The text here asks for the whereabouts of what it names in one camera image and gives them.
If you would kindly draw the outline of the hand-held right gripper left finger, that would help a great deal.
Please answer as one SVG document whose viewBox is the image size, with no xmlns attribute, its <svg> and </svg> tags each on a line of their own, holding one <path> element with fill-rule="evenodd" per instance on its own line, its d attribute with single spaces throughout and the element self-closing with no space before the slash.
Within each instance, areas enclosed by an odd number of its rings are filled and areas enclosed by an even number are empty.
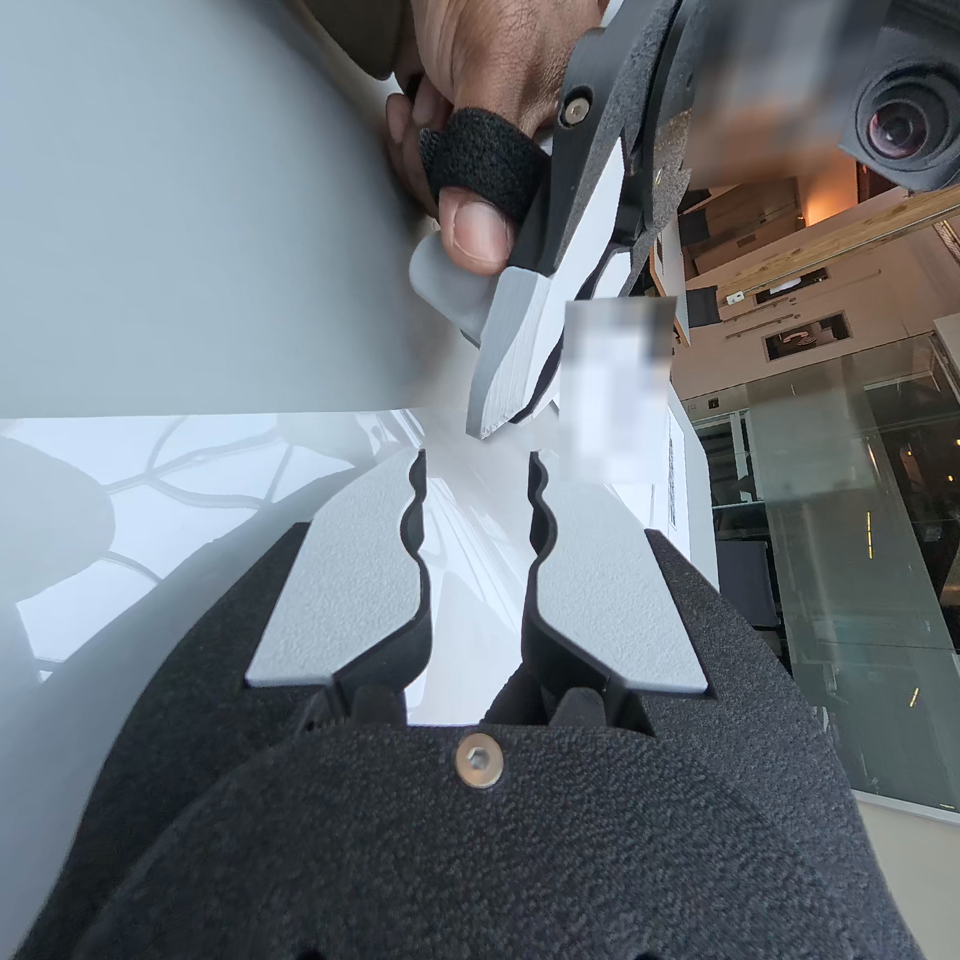
<svg viewBox="0 0 960 960">
<path fill-rule="evenodd" d="M 309 524 L 246 669 L 253 688 L 405 690 L 432 650 L 426 450 L 403 448 Z"/>
</svg>

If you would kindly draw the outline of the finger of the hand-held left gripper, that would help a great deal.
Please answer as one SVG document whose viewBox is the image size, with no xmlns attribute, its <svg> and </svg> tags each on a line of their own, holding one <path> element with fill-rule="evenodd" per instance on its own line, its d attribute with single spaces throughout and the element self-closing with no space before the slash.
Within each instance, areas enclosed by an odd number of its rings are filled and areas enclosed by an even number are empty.
<svg viewBox="0 0 960 960">
<path fill-rule="evenodd" d="M 508 267 L 496 284 L 482 329 L 465 431 L 484 440 L 537 409 L 554 378 L 549 359 L 560 342 L 567 303 L 599 265 L 611 240 L 624 176 L 622 140 L 614 140 L 598 183 L 558 267 L 547 275 Z"/>
<path fill-rule="evenodd" d="M 600 261 L 588 277 L 588 299 L 615 299 L 623 296 L 632 275 L 632 250 L 628 246 L 607 244 Z"/>
</svg>

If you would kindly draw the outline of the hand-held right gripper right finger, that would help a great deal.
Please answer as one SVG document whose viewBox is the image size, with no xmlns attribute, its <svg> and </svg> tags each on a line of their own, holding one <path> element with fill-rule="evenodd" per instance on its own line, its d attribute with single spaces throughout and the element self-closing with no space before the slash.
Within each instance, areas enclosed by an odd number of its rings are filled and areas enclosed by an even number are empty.
<svg viewBox="0 0 960 960">
<path fill-rule="evenodd" d="M 649 691 L 698 697 L 708 680 L 642 522 L 606 488 L 564 479 L 534 451 L 534 549 L 522 661 L 555 696 Z"/>
</svg>

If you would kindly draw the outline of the white glossy desk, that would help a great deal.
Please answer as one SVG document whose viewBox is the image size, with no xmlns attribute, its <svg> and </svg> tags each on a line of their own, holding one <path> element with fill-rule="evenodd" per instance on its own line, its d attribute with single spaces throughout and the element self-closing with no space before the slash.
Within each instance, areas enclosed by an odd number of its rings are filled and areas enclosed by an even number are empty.
<svg viewBox="0 0 960 960">
<path fill-rule="evenodd" d="M 120 651 L 152 674 L 179 637 L 290 527 L 401 450 L 424 448 L 423 557 L 433 653 L 410 720 L 465 726 L 521 661 L 529 456 L 558 413 L 469 438 L 463 415 L 166 414 L 2 420 L 2 717 L 147 602 Z"/>
</svg>

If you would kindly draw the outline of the person's left hand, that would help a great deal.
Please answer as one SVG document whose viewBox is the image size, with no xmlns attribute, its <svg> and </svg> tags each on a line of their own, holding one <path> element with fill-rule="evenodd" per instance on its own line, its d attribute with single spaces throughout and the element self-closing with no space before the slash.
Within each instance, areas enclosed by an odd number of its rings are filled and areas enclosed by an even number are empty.
<svg viewBox="0 0 960 960">
<path fill-rule="evenodd" d="M 403 4 L 393 75 L 402 92 L 386 101 L 387 148 L 402 185 L 437 220 L 450 260 L 481 277 L 507 265 L 514 224 L 469 190 L 435 201 L 421 130 L 476 108 L 533 138 L 552 122 L 570 54 L 597 28 L 608 1 L 413 1 Z"/>
</svg>

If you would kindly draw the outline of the white wood-edged table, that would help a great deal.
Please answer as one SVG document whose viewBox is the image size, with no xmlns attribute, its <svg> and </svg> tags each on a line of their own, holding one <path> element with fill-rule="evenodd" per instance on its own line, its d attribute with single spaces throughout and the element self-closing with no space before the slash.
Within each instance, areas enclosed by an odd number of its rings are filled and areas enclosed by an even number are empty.
<svg viewBox="0 0 960 960">
<path fill-rule="evenodd" d="M 674 212 L 666 226 L 656 235 L 650 256 L 651 276 L 659 294 L 674 298 L 674 328 L 678 342 L 690 346 L 690 317 L 687 299 L 685 262 L 679 232 L 679 217 Z"/>
</svg>

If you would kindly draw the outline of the dark rectangular screen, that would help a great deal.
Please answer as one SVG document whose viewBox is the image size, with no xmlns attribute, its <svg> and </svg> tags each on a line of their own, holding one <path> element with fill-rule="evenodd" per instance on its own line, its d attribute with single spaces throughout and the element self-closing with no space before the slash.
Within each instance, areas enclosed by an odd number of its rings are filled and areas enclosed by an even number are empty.
<svg viewBox="0 0 960 960">
<path fill-rule="evenodd" d="M 719 592 L 753 628 L 779 625 L 767 544 L 763 540 L 719 540 L 716 543 Z"/>
</svg>

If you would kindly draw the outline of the grey framed glass door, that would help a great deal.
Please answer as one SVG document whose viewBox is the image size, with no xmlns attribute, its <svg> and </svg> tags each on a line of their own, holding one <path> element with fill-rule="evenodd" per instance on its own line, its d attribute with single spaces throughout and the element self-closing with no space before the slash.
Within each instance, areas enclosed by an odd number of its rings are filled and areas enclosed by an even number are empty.
<svg viewBox="0 0 960 960">
<path fill-rule="evenodd" d="M 694 422 L 693 428 L 706 457 L 712 510 L 723 512 L 762 504 L 750 411 L 714 415 Z"/>
</svg>

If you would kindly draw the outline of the glass partition panel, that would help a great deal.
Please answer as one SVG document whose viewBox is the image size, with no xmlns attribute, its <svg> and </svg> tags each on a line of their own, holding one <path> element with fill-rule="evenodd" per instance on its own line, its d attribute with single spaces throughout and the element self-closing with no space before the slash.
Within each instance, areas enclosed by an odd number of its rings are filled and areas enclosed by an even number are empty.
<svg viewBox="0 0 960 960">
<path fill-rule="evenodd" d="M 851 787 L 958 813 L 958 383 L 930 335 L 748 385 L 792 675 Z"/>
</svg>

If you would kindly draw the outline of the wooden wall cabinet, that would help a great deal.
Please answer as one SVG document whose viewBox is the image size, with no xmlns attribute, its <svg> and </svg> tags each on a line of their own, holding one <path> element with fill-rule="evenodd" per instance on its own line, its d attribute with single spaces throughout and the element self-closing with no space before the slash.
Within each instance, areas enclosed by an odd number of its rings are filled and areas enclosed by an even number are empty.
<svg viewBox="0 0 960 960">
<path fill-rule="evenodd" d="M 958 259 L 935 230 L 958 233 L 959 187 L 894 188 L 701 274 L 719 323 L 691 328 L 673 361 L 682 400 L 934 330 L 958 313 Z M 840 315 L 849 335 L 784 356 L 768 341 Z"/>
</svg>

